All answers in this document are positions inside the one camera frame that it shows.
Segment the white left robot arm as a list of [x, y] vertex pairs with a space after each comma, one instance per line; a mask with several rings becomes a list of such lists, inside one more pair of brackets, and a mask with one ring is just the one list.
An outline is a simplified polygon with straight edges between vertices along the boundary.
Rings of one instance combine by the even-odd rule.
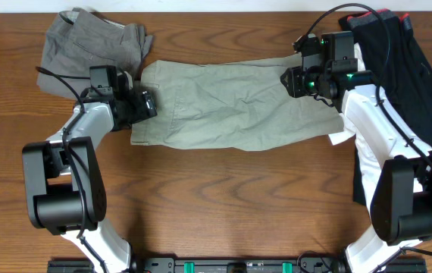
[[105, 217], [107, 196], [95, 150], [106, 134], [156, 116], [155, 101], [116, 66], [92, 66], [86, 79], [66, 124], [22, 149], [28, 217], [35, 228], [62, 236], [86, 255], [54, 259], [49, 272], [142, 272], [144, 263]]

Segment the olive green shorts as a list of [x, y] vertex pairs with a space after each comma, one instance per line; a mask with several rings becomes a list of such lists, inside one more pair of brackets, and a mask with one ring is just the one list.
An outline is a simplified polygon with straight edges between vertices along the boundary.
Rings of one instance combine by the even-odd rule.
[[134, 124], [130, 142], [262, 151], [341, 132], [334, 108], [310, 96], [292, 98], [280, 82], [301, 63], [299, 55], [204, 65], [156, 61], [143, 70], [141, 84], [158, 114]]

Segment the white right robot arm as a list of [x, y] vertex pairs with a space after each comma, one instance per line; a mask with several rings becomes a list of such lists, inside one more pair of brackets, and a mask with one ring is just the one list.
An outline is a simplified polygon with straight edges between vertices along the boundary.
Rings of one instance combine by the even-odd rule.
[[311, 96], [355, 127], [380, 167], [366, 187], [371, 226], [331, 264], [333, 272], [390, 270], [399, 256], [432, 239], [432, 147], [404, 122], [380, 78], [362, 71], [351, 32], [306, 34], [293, 48], [298, 67], [280, 78], [293, 98]]

